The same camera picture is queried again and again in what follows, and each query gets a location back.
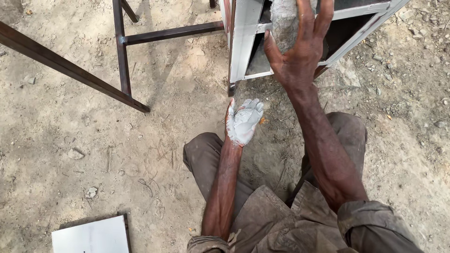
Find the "dirt ground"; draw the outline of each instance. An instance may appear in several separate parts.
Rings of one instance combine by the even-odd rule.
[[[220,20],[206,0],[129,3],[140,22],[125,16],[127,34]],[[369,197],[393,206],[425,252],[450,252],[449,2],[412,0],[408,10],[413,17],[391,17],[316,84],[327,113],[367,126]],[[13,28],[120,87],[111,1],[26,0],[22,11],[9,17]],[[426,34],[413,39],[408,28]],[[0,55],[0,251],[52,252],[60,225],[126,212],[132,252],[184,252],[205,201],[183,143],[205,131],[224,137],[225,35],[128,47],[147,116],[9,48]],[[241,82],[236,99],[245,98],[264,100],[268,121],[244,149],[241,174],[285,197],[304,154],[293,108],[273,77]]]

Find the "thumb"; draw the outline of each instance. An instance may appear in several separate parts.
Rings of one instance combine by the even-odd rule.
[[[269,29],[264,33],[264,53],[271,65],[281,61],[282,54]]]

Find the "shirt sleeve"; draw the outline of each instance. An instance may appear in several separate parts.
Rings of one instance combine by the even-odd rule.
[[[378,201],[352,201],[337,212],[337,225],[349,247],[359,253],[423,252],[405,221]]]
[[[228,244],[218,236],[193,236],[187,253],[229,253]]]

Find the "rock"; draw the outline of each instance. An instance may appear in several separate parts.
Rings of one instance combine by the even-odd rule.
[[[414,35],[418,35],[419,34],[419,30],[414,29],[414,28],[410,28],[409,29]]]
[[[125,132],[129,132],[132,128],[133,128],[133,125],[131,125],[130,123],[127,123],[123,126],[123,129],[125,130]]]
[[[401,18],[401,20],[403,20],[403,22],[405,22],[407,19],[414,16],[414,13],[413,11],[409,10],[407,12],[400,13],[398,16]]]
[[[29,84],[34,84],[36,82],[36,77],[31,77],[30,79],[28,79],[27,81]]]
[[[447,122],[445,122],[445,121],[436,121],[436,122],[434,122],[434,125],[436,127],[438,127],[438,128],[443,128],[443,127],[445,127],[447,125]]]
[[[199,51],[197,51],[196,53],[195,53],[195,55],[199,55],[199,56],[204,56],[205,55],[205,51],[203,51],[203,50],[199,50]]]
[[[97,193],[96,193],[97,190],[98,190],[98,189],[95,188],[95,187],[89,188],[89,190],[88,190],[87,193],[86,193],[86,197],[88,197],[88,198],[90,198],[90,199],[93,199],[93,198],[95,197],[95,195],[97,194]]]
[[[78,152],[77,150],[74,149],[70,149],[69,153],[67,154],[69,156],[69,158],[78,160],[84,157],[84,155],[80,152]]]
[[[372,58],[373,58],[374,60],[376,60],[376,61],[379,61],[379,62],[381,62],[381,61],[383,60],[383,57],[378,56],[378,55],[376,55],[376,54],[374,54]]]

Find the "powder-covered hand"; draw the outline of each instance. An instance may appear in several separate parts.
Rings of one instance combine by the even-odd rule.
[[[263,106],[259,99],[247,99],[235,110],[234,98],[231,99],[225,122],[227,136],[233,143],[243,147],[252,139],[264,113]]]

